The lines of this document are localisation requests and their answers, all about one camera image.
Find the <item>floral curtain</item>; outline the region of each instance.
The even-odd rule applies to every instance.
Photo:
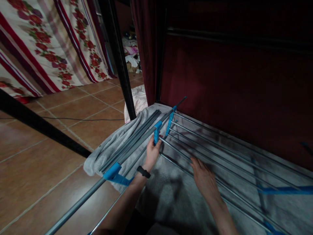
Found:
[[[40,97],[112,78],[90,4],[1,0],[1,89]]]

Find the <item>black frame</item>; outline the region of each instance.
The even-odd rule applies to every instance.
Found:
[[[267,50],[278,50],[286,53],[313,55],[313,44],[309,42],[275,38],[247,37],[242,35],[173,28],[167,27],[166,25],[164,31],[165,33],[163,34],[163,39],[161,43],[162,47],[160,48],[160,54],[162,55],[159,58],[159,62],[157,64],[157,66],[160,68],[160,72],[157,74],[156,77],[156,102],[161,101],[161,79],[164,56],[163,51],[166,35],[202,39],[218,43],[237,44],[242,46],[263,48]]]
[[[113,0],[101,0],[99,5],[102,12],[103,22],[113,52],[118,77],[121,83],[126,107],[131,120],[136,118],[136,112],[131,94],[130,82],[125,62],[124,48],[122,44],[122,38],[120,34],[120,28],[118,24],[115,3]],[[29,127],[39,131],[45,136],[53,139],[60,143],[66,148],[78,153],[79,155],[87,158],[91,152],[68,137],[62,131],[51,125],[45,119],[40,117],[38,114],[21,104],[6,92],[0,90],[0,110],[9,114],[13,118],[21,121]]]

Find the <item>gray blanket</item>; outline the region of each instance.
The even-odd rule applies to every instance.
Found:
[[[159,120],[164,114],[166,114],[171,108],[161,104],[154,104],[142,112],[140,112],[135,120],[129,124],[124,125],[123,127],[116,130],[110,137],[108,137],[85,161],[84,170],[90,176],[95,173],[102,176],[101,172],[98,169],[105,163],[105,161],[110,158],[110,156],[129,138],[129,136],[144,123],[144,121],[156,110],[159,109],[162,114],[157,120]],[[224,146],[232,148],[234,151],[240,152],[245,155],[247,159],[250,159],[251,156],[254,156],[257,159],[257,163],[269,171],[289,180],[290,182],[296,185],[310,185],[310,182],[296,177],[294,174],[283,170],[282,168],[270,164],[264,161],[262,158],[256,156],[252,151],[235,145],[232,141],[220,137],[217,134],[212,132],[205,131],[204,129],[199,128],[198,126],[181,119],[177,116],[174,116],[174,119],[178,123],[182,124],[184,127],[187,127],[190,130],[193,130],[204,137],[211,139],[217,143],[220,143]],[[162,135],[166,132],[167,124],[161,129]],[[244,164],[228,154],[212,147],[208,143],[200,140],[194,135],[189,134],[188,132],[182,130],[177,126],[172,127],[179,133],[182,133],[186,137],[197,141],[206,148],[212,150],[213,152],[225,157],[233,163],[241,166],[245,170],[254,173],[253,168],[247,164]],[[253,149],[258,149],[255,146],[252,146],[244,141],[241,141],[233,136],[222,133],[223,135],[228,136],[246,146],[249,146]],[[228,163],[222,161],[221,159],[203,151],[198,146],[188,143],[184,138],[177,136],[175,133],[172,133],[173,136],[177,137],[183,142],[191,145],[194,149],[204,153],[206,156],[214,159],[215,161],[223,164],[234,172],[242,175],[247,180],[252,183],[256,183],[255,179],[245,175],[237,168],[229,165]],[[167,141],[180,149],[183,153],[188,156],[196,156],[202,159],[204,162],[210,164],[208,160],[203,159],[201,156],[196,154],[193,150],[180,146],[172,138],[168,137]],[[146,146],[148,139],[141,145],[139,148],[122,164],[122,169],[120,174],[123,174],[134,159],[138,156],[141,150]],[[312,176],[311,172],[306,171],[298,166],[294,166],[291,163],[284,161],[281,158],[278,158],[266,151],[262,151],[267,156],[270,156],[278,161],[281,161],[291,167],[297,168],[300,171],[305,172],[308,175]],[[161,147],[161,151],[173,158],[180,165],[192,172],[192,168],[189,163],[183,159],[179,154],[172,150],[169,146],[164,144]],[[145,160],[146,153],[142,155],[139,161],[135,164],[133,169],[128,174],[128,178],[135,174],[136,168],[139,165],[142,165]],[[235,192],[240,194],[242,197],[247,199],[249,202],[255,206],[260,206],[260,198],[258,196],[256,188],[248,185],[247,183],[239,180],[238,178],[231,175],[229,172],[221,169],[216,165],[211,165],[213,172],[223,180],[230,188]],[[180,169],[176,168],[172,163],[168,162],[163,157],[159,156],[158,161],[151,173],[151,178],[148,180],[146,187],[144,188],[142,195],[137,203],[137,209],[145,216],[155,219],[162,225],[169,226],[175,229],[180,234],[217,234],[217,230],[210,214],[209,208],[200,195],[197,187],[195,186],[194,180],[182,172]],[[275,186],[285,186],[279,181],[273,179],[272,177],[261,174],[259,176],[266,181],[274,184]],[[122,191],[123,186],[118,184],[113,184],[113,186],[118,190]],[[228,191],[219,187],[219,190],[227,198],[234,201],[236,204],[240,205],[242,208],[249,211],[249,213],[256,218],[259,218],[262,221],[262,218],[258,216],[255,212],[249,209],[245,204],[239,201],[237,198],[234,198]],[[269,215],[272,219],[277,221],[282,227],[287,229],[291,234],[313,234],[313,203],[311,196],[303,195],[275,195],[275,196],[264,196],[266,209],[269,212]],[[235,221],[236,227],[239,230],[240,234],[266,234],[265,230],[239,212],[237,209],[228,205],[229,211]]]

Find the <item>watch strap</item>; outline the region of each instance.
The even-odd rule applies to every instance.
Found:
[[[137,168],[137,171],[139,172],[139,173],[141,173],[144,177],[146,177],[147,179],[148,178],[150,178],[150,173],[149,172],[147,172],[145,169],[143,169],[142,168],[142,166],[139,166],[138,168]]]

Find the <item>black cable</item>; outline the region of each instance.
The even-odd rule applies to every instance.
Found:
[[[70,120],[78,120],[78,121],[121,121],[124,119],[89,119],[89,120],[83,120],[83,119],[76,119],[76,118],[69,118],[69,117],[42,117],[42,118],[47,118],[47,119],[70,119]],[[0,119],[15,119],[13,117],[8,117],[8,118],[0,118]]]

